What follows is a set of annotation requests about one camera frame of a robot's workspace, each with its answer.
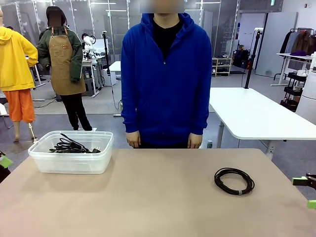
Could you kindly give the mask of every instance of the black hair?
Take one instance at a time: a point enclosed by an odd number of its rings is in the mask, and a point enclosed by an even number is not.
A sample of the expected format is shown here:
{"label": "black hair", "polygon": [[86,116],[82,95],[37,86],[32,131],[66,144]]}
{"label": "black hair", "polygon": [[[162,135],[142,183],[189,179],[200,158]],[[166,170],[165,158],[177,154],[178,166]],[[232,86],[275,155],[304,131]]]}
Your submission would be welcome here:
{"label": "black hair", "polygon": [[60,9],[59,7],[57,6],[49,6],[47,9],[46,9],[46,17],[47,17],[47,25],[49,26],[49,13],[52,12],[52,11],[59,11],[60,14],[61,14],[61,24],[64,25],[66,24],[67,25],[67,18],[65,16],[65,13],[62,11],[62,9]]}
{"label": "black hair", "polygon": [[87,33],[83,33],[82,36],[81,36],[81,39],[83,39],[83,37],[85,36],[89,36]]}

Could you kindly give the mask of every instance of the white wall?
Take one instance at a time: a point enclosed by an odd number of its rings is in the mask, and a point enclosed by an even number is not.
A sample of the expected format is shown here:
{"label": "white wall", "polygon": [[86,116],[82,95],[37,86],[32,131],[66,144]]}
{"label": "white wall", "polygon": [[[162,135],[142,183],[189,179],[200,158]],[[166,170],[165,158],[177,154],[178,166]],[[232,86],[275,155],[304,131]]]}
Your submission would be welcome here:
{"label": "white wall", "polygon": [[[304,8],[304,4],[311,4],[311,8]],[[316,29],[316,0],[284,0],[282,12],[298,12],[296,27]]]}
{"label": "white wall", "polygon": [[250,49],[254,30],[256,27],[264,27],[265,13],[243,13],[239,17],[239,44],[245,45],[245,49]]}

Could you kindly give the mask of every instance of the purple cloth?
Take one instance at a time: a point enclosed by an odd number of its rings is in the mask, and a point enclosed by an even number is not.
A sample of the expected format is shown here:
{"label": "purple cloth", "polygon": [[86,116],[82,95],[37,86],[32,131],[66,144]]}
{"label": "purple cloth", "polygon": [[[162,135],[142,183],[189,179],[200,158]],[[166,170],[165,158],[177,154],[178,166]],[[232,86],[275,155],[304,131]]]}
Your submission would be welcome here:
{"label": "purple cloth", "polygon": [[292,55],[292,56],[306,56],[306,52],[305,51],[297,51],[297,52],[291,53],[290,55]]}

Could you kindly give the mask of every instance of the orange pants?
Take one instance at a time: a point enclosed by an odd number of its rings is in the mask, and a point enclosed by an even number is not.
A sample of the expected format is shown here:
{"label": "orange pants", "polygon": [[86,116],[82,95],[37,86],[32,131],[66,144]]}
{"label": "orange pants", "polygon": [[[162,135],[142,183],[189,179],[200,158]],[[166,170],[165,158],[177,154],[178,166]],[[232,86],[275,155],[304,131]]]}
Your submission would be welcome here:
{"label": "orange pants", "polygon": [[4,91],[9,102],[9,115],[12,121],[33,122],[35,112],[31,96],[31,90]]}

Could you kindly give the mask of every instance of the person's left hand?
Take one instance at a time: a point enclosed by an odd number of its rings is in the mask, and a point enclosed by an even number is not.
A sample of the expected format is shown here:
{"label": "person's left hand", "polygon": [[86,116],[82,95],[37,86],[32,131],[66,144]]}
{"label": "person's left hand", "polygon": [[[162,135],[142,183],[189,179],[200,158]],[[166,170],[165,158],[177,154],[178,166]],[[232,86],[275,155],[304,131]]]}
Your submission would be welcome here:
{"label": "person's left hand", "polygon": [[198,149],[202,144],[203,135],[196,135],[190,133],[189,140],[188,140],[188,148],[191,149]]}

